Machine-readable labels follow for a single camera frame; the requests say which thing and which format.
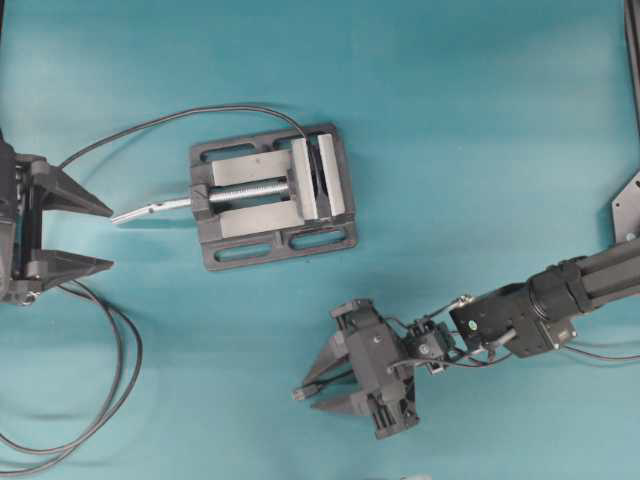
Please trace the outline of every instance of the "wire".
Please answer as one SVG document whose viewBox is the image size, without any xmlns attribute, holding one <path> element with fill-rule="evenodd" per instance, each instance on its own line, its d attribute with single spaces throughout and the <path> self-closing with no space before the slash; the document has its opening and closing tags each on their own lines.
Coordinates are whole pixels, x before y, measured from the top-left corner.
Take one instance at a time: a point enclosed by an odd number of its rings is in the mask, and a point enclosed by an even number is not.
<svg viewBox="0 0 640 480">
<path fill-rule="evenodd" d="M 448 367 L 461 367 L 461 368 L 488 368 L 488 367 L 493 367 L 494 365 L 497 365 L 498 363 L 502 363 L 505 360 L 507 360 L 508 358 L 511 358 L 511 356 L 513 355 L 513 353 L 507 353 L 506 355 L 493 360 L 492 362 L 483 362 L 481 360 L 478 360 L 476 358 L 471 358 L 471 354 L 467 353 L 465 354 L 462 358 L 459 358 L 457 361 L 455 362 L 450 362 L 447 360 L 432 360 L 432 359 L 424 359 L 424 358 L 407 358 L 405 360 L 400 360 L 398 362 L 394 362 L 391 365 L 389 365 L 389 369 L 394 369 L 397 367 L 400 367 L 402 365 L 411 365 L 413 367 L 421 367 L 422 365 L 426 365 L 427 363 L 436 363 L 439 365 L 446 365 Z M 467 363 L 459 363 L 460 360 L 465 360 L 465 359 L 471 359 L 474 363 L 472 365 L 469 365 Z"/>
<path fill-rule="evenodd" d="M 125 322 L 127 327 L 133 333 L 136 341 L 136 363 L 135 363 L 133 372 L 131 374 L 131 378 L 129 379 L 129 382 L 127 383 L 127 386 L 123 390 L 120 397 L 115 401 L 115 403 L 112 404 L 113 399 L 115 397 L 115 393 L 120 383 L 122 369 L 124 368 L 124 362 L 119 361 L 118 362 L 119 369 L 117 370 L 119 370 L 120 375 L 117 375 L 118 381 L 116 382 L 114 377 L 112 388 L 110 389 L 109 394 L 107 395 L 107 400 L 105 401 L 105 404 L 103 405 L 99 416 L 96 418 L 96 420 L 94 420 L 94 422 L 92 422 L 92 424 L 85 430 L 85 432 L 82 435 L 80 435 L 77 439 L 75 439 L 72 442 L 69 442 L 60 447 L 55 447 L 51 449 L 32 449 L 32 448 L 18 445 L 17 443 L 9 440 L 7 437 L 2 436 L 3 443 L 5 443 L 9 447 L 21 453 L 28 453 L 32 455 L 47 455 L 51 453 L 59 453 L 59 454 L 50 460 L 47 460 L 45 462 L 42 462 L 40 464 L 31 466 L 31 467 L 18 469 L 18 470 L 0 471 L 0 478 L 19 477 L 19 476 L 39 473 L 54 467 L 55 465 L 60 463 L 62 460 L 64 460 L 66 457 L 71 455 L 71 453 L 73 453 L 77 448 L 79 448 L 82 444 L 84 444 L 84 442 L 86 442 L 91 436 L 93 436 L 100 428 L 102 428 L 102 426 L 104 426 L 118 412 L 118 410 L 120 410 L 124 402 L 127 400 L 129 395 L 131 394 L 131 391 L 133 390 L 140 376 L 140 370 L 142 367 L 142 358 L 143 358 L 143 345 L 142 345 L 142 338 L 140 336 L 140 332 L 136 328 L 135 324 L 124 313 L 122 313 L 120 309 L 118 309 L 114 305 L 109 304 L 105 300 L 95 295 L 84 284 L 78 281 L 73 281 L 73 284 L 79 287 L 81 291 L 73 290 L 64 286 L 60 286 L 59 288 L 65 291 L 66 293 L 74 295 L 75 297 L 91 301 L 92 303 L 100 306 L 103 312 L 105 312 L 105 314 L 109 318 L 109 322 L 112 325 L 115 325 L 115 322 L 113 322 L 113 317 L 111 313 L 117 314 Z M 114 335 L 116 336 L 120 335 L 119 330 L 117 329 L 117 326 L 114 329 Z M 124 356 L 124 351 L 122 349 L 122 352 L 121 352 L 120 348 L 121 347 L 119 346 L 119 352 L 118 352 L 119 359 L 121 358 L 120 357 L 121 353 L 122 353 L 122 356 Z"/>
<path fill-rule="evenodd" d="M 400 325 L 405 330 L 409 330 L 409 326 L 406 323 L 400 321 L 400 319 L 398 317 L 388 316 L 388 317 L 383 317 L 383 320 L 385 321 L 385 323 L 388 323 L 389 320 L 391 320 L 392 322 L 395 322 L 398 325 Z"/>
<path fill-rule="evenodd" d="M 588 352 L 587 350 L 571 347 L 569 345 L 565 345 L 563 348 L 565 350 L 569 350 L 570 352 L 577 353 L 579 355 L 584 355 L 585 357 L 593 358 L 596 360 L 602 360 L 604 362 L 633 362 L 633 361 L 640 360 L 640 355 L 625 355 L 622 357 L 612 357 L 609 355 L 600 355 L 598 353 Z"/>
<path fill-rule="evenodd" d="M 116 370 L 115 370 L 115 374 L 113 377 L 113 381 L 111 383 L 111 388 L 109 390 L 109 393 L 107 395 L 106 400 L 104 401 L 100 412 L 98 413 L 96 419 L 89 425 L 89 427 L 85 430 L 85 432 L 80 435 L 76 440 L 66 443 L 64 445 L 61 445 L 59 447 L 52 447 L 52 448 L 45 448 L 45 449 L 35 449 L 35 448 L 29 448 L 29 447 L 24 447 L 12 440 L 10 440 L 8 437 L 6 437 L 5 435 L 3 435 L 2 433 L 0 433 L 0 442 L 4 443 L 5 445 L 7 445 L 8 447 L 13 448 L 14 450 L 20 452 L 20 453 L 26 453 L 26 454 L 30 454 L 30 455 L 52 455 L 55 453 L 61 453 L 65 450 L 68 450 L 70 448 L 73 448 L 77 445 L 79 445 L 80 443 L 82 443 L 86 438 L 85 435 L 88 434 L 91 429 L 94 427 L 94 425 L 98 424 L 100 422 L 100 420 L 104 417 L 105 413 L 107 412 L 107 410 L 109 409 L 109 406 L 111 405 L 111 402 L 113 401 L 116 392 L 118 390 L 118 386 L 120 385 L 120 380 L 122 379 L 122 370 L 123 370 L 123 364 L 124 364 L 124 341 L 122 338 L 122 335 L 120 333 L 120 331 L 118 330 L 118 326 L 116 325 L 115 320 L 113 319 L 113 316 L 111 315 L 111 312 L 109 311 L 109 309 L 102 303 L 100 302 L 95 295 L 93 295 L 93 293 L 91 293 L 91 298 L 92 301 L 98 305 L 102 311 L 105 313 L 105 315 L 107 316 L 107 319 L 109 321 L 109 324 L 111 325 L 111 329 L 113 330 L 113 334 L 115 336 L 116 339 L 116 345 L 117 345 L 117 362 L 116 362 Z"/>
<path fill-rule="evenodd" d="M 84 147 L 81 150 L 78 150 L 76 153 L 71 155 L 64 162 L 62 162 L 60 164 L 60 168 L 63 169 L 68 167 L 71 163 L 75 162 L 78 158 L 82 157 L 83 155 L 86 155 L 87 153 L 91 152 L 92 150 L 95 150 L 96 148 L 99 148 L 99 147 L 102 147 L 103 145 L 114 142 L 122 137 L 126 137 L 127 135 L 131 135 L 132 133 L 139 132 L 140 130 L 162 125 L 163 123 L 168 123 L 173 120 L 178 120 L 180 118 L 188 117 L 190 115 L 197 115 L 202 113 L 218 113 L 218 112 L 257 112 L 257 113 L 264 113 L 266 115 L 271 115 L 272 117 L 276 117 L 287 122 L 307 141 L 307 144 L 309 143 L 309 137 L 305 133 L 302 126 L 300 126 L 300 124 L 296 122 L 293 118 L 289 117 L 288 115 L 285 115 L 284 113 L 278 112 L 277 110 L 273 110 L 267 107 L 261 107 L 258 105 L 246 105 L 246 104 L 211 105 L 211 106 L 204 106 L 204 107 L 189 108 L 187 110 L 182 110 L 180 112 L 164 115 L 162 117 L 158 117 L 153 120 L 139 123 L 125 130 L 114 133 L 113 135 L 109 135 L 108 137 L 98 140 L 97 142 L 94 142 L 91 145 Z M 309 148 L 309 154 L 313 155 L 312 148 Z"/>
</svg>

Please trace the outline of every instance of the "metal handle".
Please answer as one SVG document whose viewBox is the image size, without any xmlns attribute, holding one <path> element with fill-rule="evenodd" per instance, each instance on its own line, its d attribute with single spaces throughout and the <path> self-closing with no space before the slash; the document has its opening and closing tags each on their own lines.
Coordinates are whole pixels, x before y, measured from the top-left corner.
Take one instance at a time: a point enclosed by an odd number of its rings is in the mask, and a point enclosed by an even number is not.
<svg viewBox="0 0 640 480">
<path fill-rule="evenodd" d="M 266 197 L 269 195 L 282 195 L 289 192 L 289 185 L 283 182 L 271 182 L 254 185 L 251 187 L 234 188 L 221 192 L 213 192 L 209 195 L 211 203 L 223 203 L 233 200 L 243 200 L 248 198 Z M 178 208 L 187 208 L 191 206 L 190 198 L 177 198 L 174 200 L 166 200 L 164 202 L 150 203 L 144 207 L 131 210 L 130 212 L 121 213 L 111 219 L 114 225 L 120 225 L 130 222 L 145 215 L 151 215 L 156 212 L 164 212 L 167 210 L 176 210 Z"/>
</svg>

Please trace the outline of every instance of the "screw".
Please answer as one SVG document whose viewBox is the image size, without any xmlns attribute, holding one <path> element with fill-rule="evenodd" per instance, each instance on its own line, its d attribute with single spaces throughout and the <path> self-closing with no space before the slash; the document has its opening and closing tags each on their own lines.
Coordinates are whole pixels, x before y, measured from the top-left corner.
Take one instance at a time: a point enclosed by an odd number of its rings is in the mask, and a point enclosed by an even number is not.
<svg viewBox="0 0 640 480">
<path fill-rule="evenodd" d="M 467 303 L 471 303 L 472 301 L 473 301 L 473 295 L 469 293 L 460 295 L 460 297 L 458 297 L 458 307 L 464 307 Z"/>
<path fill-rule="evenodd" d="M 228 202 L 231 200 L 243 200 L 246 198 L 258 198 L 268 195 L 289 193 L 289 185 L 282 182 L 262 183 L 253 187 L 238 187 L 221 192 L 209 194 L 211 203 Z"/>
</svg>

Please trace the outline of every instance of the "black cable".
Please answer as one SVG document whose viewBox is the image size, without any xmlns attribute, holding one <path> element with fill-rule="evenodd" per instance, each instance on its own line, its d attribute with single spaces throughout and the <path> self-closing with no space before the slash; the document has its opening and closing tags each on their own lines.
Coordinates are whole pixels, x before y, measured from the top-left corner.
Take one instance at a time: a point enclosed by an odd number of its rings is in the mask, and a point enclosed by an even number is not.
<svg viewBox="0 0 640 480">
<path fill-rule="evenodd" d="M 91 145 L 81 150 L 78 150 L 76 153 L 71 155 L 64 162 L 62 162 L 60 164 L 60 168 L 68 167 L 71 163 L 76 161 L 78 158 L 91 152 L 92 150 L 95 150 L 98 147 L 114 142 L 122 137 L 126 137 L 127 135 L 131 135 L 132 133 L 138 132 L 140 130 L 155 127 L 157 125 L 171 122 L 173 120 L 178 120 L 180 118 L 188 117 L 190 115 L 197 115 L 201 113 L 218 113 L 218 112 L 257 112 L 257 113 L 264 113 L 266 115 L 271 115 L 272 117 L 276 117 L 281 120 L 284 120 L 289 125 L 291 125 L 300 134 L 300 136 L 302 136 L 307 141 L 307 144 L 309 144 L 309 137 L 305 133 L 302 126 L 300 126 L 300 124 L 298 124 L 298 122 L 296 122 L 293 118 L 289 117 L 288 115 L 285 115 L 284 113 L 278 112 L 277 110 L 273 110 L 267 107 L 261 107 L 258 105 L 245 105 L 245 104 L 211 105 L 211 106 L 204 106 L 204 107 L 189 108 L 187 110 L 183 110 L 180 112 L 164 115 L 162 117 L 158 117 L 153 120 L 139 123 L 125 130 L 114 133 L 113 135 L 109 135 L 108 137 L 98 140 L 97 142 L 94 142 Z M 309 155 L 313 155 L 313 148 L 309 148 Z"/>
<path fill-rule="evenodd" d="M 405 330 L 409 330 L 409 326 L 406 323 L 403 323 L 402 321 L 400 321 L 398 317 L 388 316 L 388 317 L 384 317 L 383 320 L 385 321 L 385 323 L 387 323 L 387 326 L 389 326 L 388 321 L 391 320 L 392 322 L 395 322 L 398 325 L 400 325 Z"/>
<path fill-rule="evenodd" d="M 140 336 L 140 332 L 136 328 L 135 324 L 119 308 L 109 304 L 105 300 L 95 295 L 84 284 L 78 281 L 73 281 L 73 284 L 79 287 L 81 291 L 73 290 L 64 286 L 60 286 L 59 288 L 61 288 L 63 291 L 71 295 L 74 295 L 75 297 L 82 298 L 84 300 L 88 300 L 94 304 L 97 304 L 103 309 L 103 311 L 107 314 L 110 320 L 112 320 L 111 313 L 117 314 L 125 322 L 127 327 L 131 330 L 136 341 L 136 349 L 137 349 L 136 363 L 133 369 L 133 373 L 131 374 L 131 378 L 129 379 L 129 382 L 127 383 L 127 386 L 125 387 L 124 391 L 113 404 L 111 403 L 113 400 L 113 396 L 115 395 L 115 391 L 113 392 L 113 395 L 110 392 L 107 398 L 108 400 L 107 406 L 110 408 L 108 408 L 108 410 L 105 410 L 104 412 L 101 411 L 102 416 L 97 420 L 95 420 L 80 437 L 78 437 L 73 442 L 69 442 L 61 447 L 55 447 L 54 449 L 47 449 L 49 451 L 55 451 L 55 452 L 61 452 L 61 453 L 51 458 L 50 460 L 47 460 L 45 462 L 42 462 L 40 464 L 31 466 L 31 467 L 18 469 L 18 470 L 0 471 L 0 478 L 20 477 L 20 476 L 43 472 L 45 470 L 48 470 L 54 467 L 55 465 L 60 463 L 62 460 L 64 460 L 66 457 L 71 455 L 75 450 L 77 450 L 80 446 L 82 446 L 91 436 L 93 436 L 98 430 L 100 430 L 100 428 L 102 428 L 118 412 L 118 410 L 120 410 L 124 402 L 127 400 L 129 395 L 131 394 L 131 391 L 133 390 L 140 376 L 140 369 L 142 367 L 142 358 L 143 358 L 143 345 L 142 345 L 142 338 Z M 11 442 L 11 441 L 8 441 L 8 442 L 5 441 L 5 443 L 9 445 L 11 448 L 14 448 L 14 450 L 20 451 L 22 453 L 30 453 L 32 455 L 44 454 L 42 453 L 44 450 L 30 449 L 28 447 L 23 447 L 21 445 L 15 444 L 14 442 Z"/>
<path fill-rule="evenodd" d="M 513 355 L 513 353 L 509 352 L 506 355 L 493 360 L 491 362 L 483 362 L 482 360 L 478 360 L 478 359 L 473 359 L 474 363 L 472 365 L 469 365 L 467 363 L 459 363 L 461 360 L 466 360 L 467 358 L 471 358 L 470 354 L 467 353 L 465 356 L 463 356 L 462 358 L 459 358 L 458 360 L 454 361 L 454 362 L 450 362 L 448 360 L 434 360 L 434 359 L 424 359 L 424 358 L 407 358 L 405 360 L 400 360 L 398 362 L 392 363 L 391 365 L 389 365 L 388 368 L 393 369 L 396 367 L 400 367 L 402 365 L 411 365 L 413 367 L 421 367 L 422 365 L 426 365 L 427 363 L 435 363 L 435 364 L 439 364 L 439 365 L 446 365 L 448 367 L 461 367 L 461 368 L 489 368 L 489 367 L 493 367 L 494 365 L 497 365 L 498 363 L 502 363 L 505 360 L 507 360 L 508 358 L 511 358 L 511 356 Z"/>
<path fill-rule="evenodd" d="M 604 362 L 633 362 L 640 360 L 640 355 L 625 355 L 622 357 L 612 357 L 609 355 L 600 355 L 598 353 L 589 352 L 587 350 L 581 350 L 576 347 L 571 347 L 569 345 L 565 345 L 563 347 L 565 350 L 569 350 L 570 352 L 577 353 L 579 355 L 584 355 L 585 357 L 593 358 L 595 360 L 602 360 Z"/>
</svg>

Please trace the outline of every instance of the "teal surface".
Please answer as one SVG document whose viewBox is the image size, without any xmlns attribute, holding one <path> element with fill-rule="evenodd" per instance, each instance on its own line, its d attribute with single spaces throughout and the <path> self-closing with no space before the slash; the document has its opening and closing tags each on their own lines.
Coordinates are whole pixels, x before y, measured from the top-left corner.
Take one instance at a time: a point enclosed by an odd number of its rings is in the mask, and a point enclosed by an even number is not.
<svg viewBox="0 0 640 480">
<path fill-rule="evenodd" d="M 268 103 L 338 125 L 360 232 L 353 250 L 214 274 L 188 212 L 126 229 L 50 214 L 47 247 L 117 262 L 89 284 L 146 356 L 124 409 L 42 478 L 637 478 L 638 365 L 553 353 L 421 373 L 422 423 L 382 442 L 290 396 L 344 301 L 411 320 L 610 245 L 609 201 L 640 166 L 626 55 L 621 1 L 8 1 L 0 125 L 18 151 L 57 164 L 160 114 Z M 191 145 L 280 126 L 189 118 L 69 172 L 120 212 L 184 193 Z M 637 311 L 576 324 L 633 351 Z M 0 429 L 70 438 L 108 387 L 104 319 L 57 292 L 0 312 Z"/>
</svg>

